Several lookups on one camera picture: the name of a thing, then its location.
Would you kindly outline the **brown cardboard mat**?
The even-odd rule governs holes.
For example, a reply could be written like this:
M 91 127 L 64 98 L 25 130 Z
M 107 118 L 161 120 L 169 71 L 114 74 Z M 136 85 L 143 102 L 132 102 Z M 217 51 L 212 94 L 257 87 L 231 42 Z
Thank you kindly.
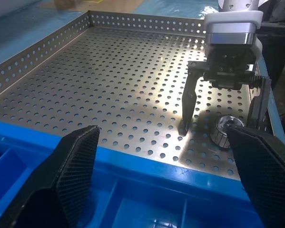
M 54 10 L 86 12 L 105 11 L 132 13 L 145 0 L 47 0 L 38 7 Z

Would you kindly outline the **perforated steel tray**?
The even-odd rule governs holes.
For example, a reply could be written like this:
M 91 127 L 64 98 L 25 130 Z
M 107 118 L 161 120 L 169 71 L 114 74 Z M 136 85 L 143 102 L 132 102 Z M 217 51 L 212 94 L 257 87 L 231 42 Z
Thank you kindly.
M 200 78 L 188 133 L 180 126 L 205 34 L 200 19 L 87 12 L 0 65 L 0 122 L 59 136 L 98 125 L 101 147 L 239 180 L 211 127 L 222 114 L 246 121 L 259 89 Z

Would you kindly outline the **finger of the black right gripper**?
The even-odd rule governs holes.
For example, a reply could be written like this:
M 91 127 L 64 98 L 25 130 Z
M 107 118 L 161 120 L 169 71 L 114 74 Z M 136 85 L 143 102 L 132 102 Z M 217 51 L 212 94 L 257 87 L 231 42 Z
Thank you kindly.
M 259 78 L 256 87 L 251 90 L 251 103 L 247 116 L 247 127 L 260 130 L 263 118 L 267 112 L 269 95 L 271 90 L 270 78 Z
M 182 94 L 182 124 L 183 134 L 186 135 L 191 126 L 195 110 L 197 95 L 195 92 L 197 81 L 207 69 L 206 62 L 188 61 L 187 79 Z

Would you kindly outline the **metal roller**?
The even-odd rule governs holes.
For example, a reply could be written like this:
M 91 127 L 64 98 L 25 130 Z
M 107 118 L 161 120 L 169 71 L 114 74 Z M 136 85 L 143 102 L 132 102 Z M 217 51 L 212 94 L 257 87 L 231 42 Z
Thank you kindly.
M 230 143 L 226 133 L 226 127 L 228 124 L 234 124 L 242 127 L 245 126 L 242 120 L 231 115 L 221 115 L 215 119 L 214 125 L 211 128 L 210 137 L 213 143 L 225 149 L 230 148 Z

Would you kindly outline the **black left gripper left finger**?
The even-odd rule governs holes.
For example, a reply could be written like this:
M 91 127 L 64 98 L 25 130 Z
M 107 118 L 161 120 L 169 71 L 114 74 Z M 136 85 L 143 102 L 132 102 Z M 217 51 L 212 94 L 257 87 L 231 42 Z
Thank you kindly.
M 99 127 L 64 136 L 15 195 L 0 228 L 77 228 L 91 186 Z

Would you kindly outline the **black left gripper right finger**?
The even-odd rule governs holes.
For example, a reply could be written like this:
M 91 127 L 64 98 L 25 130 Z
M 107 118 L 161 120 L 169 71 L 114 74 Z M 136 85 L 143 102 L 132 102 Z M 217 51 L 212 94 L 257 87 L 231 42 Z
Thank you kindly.
M 285 145 L 251 128 L 226 127 L 242 185 L 265 228 L 285 228 Z

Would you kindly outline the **blue compartment plastic tray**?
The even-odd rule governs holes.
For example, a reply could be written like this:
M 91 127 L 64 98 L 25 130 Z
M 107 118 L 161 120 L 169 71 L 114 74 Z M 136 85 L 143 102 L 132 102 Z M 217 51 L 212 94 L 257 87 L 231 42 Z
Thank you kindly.
M 0 217 L 63 137 L 0 122 Z M 97 145 L 77 228 L 264 228 L 239 181 Z

